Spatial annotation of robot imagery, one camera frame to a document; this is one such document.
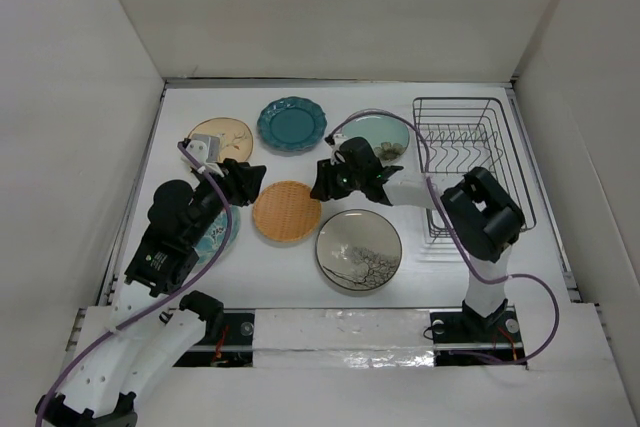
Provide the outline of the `beige bird plate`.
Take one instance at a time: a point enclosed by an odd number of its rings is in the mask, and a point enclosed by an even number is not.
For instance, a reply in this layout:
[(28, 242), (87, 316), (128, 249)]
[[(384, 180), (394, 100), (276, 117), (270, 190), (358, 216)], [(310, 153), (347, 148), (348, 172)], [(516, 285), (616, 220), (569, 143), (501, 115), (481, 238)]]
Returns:
[(204, 121), (189, 133), (188, 142), (194, 133), (216, 136), (220, 139), (220, 151), (216, 163), (226, 159), (247, 162), (252, 154), (252, 132), (244, 122), (238, 119), (217, 117)]

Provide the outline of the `orange woven plate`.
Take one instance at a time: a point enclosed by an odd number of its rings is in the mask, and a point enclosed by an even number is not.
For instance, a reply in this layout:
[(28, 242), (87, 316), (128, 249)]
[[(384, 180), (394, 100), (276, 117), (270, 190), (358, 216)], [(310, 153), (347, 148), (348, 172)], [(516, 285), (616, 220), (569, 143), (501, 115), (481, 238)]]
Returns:
[(297, 181), (280, 181), (266, 187), (252, 209), (257, 230), (276, 242), (296, 242), (318, 226), (321, 203), (311, 198), (311, 188)]

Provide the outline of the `white blue pattern plate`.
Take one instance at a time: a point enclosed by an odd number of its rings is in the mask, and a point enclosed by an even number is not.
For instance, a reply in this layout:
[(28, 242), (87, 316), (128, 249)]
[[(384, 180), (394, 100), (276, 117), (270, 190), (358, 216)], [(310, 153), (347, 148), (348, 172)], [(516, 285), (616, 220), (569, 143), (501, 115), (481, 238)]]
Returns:
[[(220, 257), (223, 257), (226, 254), (226, 251), (229, 250), (239, 233), (241, 227), (241, 217), (240, 217), (240, 208), (237, 206), (231, 207), (231, 218), (232, 225), (229, 230), (229, 239), (223, 249)], [(194, 266), (195, 271), (201, 270), (210, 259), (214, 256), (214, 254), (219, 250), (222, 241), (228, 231), (228, 221), (227, 215), (225, 211), (222, 211), (214, 220), (214, 222), (209, 226), (205, 234), (202, 236), (200, 241), (195, 247), (195, 251), (198, 255), (198, 261)]]

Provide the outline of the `dark teal scalloped plate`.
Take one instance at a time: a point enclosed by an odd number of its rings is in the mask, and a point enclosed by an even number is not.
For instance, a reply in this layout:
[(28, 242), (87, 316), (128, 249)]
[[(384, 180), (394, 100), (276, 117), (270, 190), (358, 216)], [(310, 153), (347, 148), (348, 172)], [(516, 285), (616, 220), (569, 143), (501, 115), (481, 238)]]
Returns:
[(314, 148), (324, 138), (327, 125), (319, 104), (296, 96), (270, 102), (256, 124), (259, 137), (268, 147), (288, 153)]

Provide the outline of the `light blue flower plate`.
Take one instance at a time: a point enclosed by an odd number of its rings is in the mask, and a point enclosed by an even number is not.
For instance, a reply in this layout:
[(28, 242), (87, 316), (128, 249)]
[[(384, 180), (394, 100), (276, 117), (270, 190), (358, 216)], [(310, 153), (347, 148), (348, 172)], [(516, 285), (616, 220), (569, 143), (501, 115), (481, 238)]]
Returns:
[(362, 110), (350, 116), (340, 133), (345, 138), (364, 138), (383, 165), (398, 161), (406, 152), (410, 141), (405, 123), (381, 115), (374, 109)]

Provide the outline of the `grey tree pattern plate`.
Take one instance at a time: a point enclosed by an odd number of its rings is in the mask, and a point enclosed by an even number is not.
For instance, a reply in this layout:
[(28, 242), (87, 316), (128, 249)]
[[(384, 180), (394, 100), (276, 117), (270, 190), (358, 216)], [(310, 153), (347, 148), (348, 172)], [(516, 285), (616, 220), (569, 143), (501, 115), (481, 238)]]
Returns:
[(395, 276), (403, 246), (399, 233), (382, 215), (351, 209), (330, 217), (315, 242), (320, 272), (349, 292), (377, 290)]

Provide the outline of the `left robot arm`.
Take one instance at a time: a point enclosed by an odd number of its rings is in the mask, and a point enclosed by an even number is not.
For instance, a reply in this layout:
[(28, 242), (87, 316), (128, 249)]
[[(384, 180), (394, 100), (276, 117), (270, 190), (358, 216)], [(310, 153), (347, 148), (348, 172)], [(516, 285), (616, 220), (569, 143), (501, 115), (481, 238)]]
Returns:
[(220, 214), (256, 201), (266, 169), (227, 159), (195, 173), (197, 187), (176, 179), (156, 189), (109, 326), (39, 400), (38, 424), (133, 426), (176, 361), (222, 334), (222, 302), (193, 287), (203, 275), (193, 270), (195, 247)]

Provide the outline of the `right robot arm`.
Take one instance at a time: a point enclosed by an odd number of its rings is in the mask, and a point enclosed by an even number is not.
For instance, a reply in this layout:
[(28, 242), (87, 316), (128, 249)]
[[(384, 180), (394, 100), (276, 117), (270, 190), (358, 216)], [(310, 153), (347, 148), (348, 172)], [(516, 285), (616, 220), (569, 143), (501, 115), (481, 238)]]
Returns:
[(442, 189), (427, 173), (383, 165), (366, 139), (355, 137), (316, 163), (311, 197), (326, 202), (353, 192), (381, 205), (436, 211), (469, 270), (463, 331), (484, 340), (497, 330), (507, 306), (508, 257), (525, 218), (489, 170), (476, 166)]

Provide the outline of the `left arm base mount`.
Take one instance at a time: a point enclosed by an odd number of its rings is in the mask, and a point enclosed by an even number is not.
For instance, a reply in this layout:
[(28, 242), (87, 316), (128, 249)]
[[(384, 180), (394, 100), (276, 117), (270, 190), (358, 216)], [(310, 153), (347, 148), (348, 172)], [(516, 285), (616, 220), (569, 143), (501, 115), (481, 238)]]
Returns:
[(220, 329), (189, 348), (174, 366), (178, 368), (251, 367), (254, 332), (254, 310), (226, 310)]

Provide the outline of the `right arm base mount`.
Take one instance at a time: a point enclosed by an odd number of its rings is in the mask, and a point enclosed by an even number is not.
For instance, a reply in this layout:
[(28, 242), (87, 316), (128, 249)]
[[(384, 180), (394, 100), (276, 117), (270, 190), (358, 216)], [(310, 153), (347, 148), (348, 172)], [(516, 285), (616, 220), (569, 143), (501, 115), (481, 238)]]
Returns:
[(472, 325), (460, 308), (432, 310), (423, 336), (432, 342), (436, 367), (490, 364), (484, 355), (510, 362), (526, 354), (513, 306), (486, 329)]

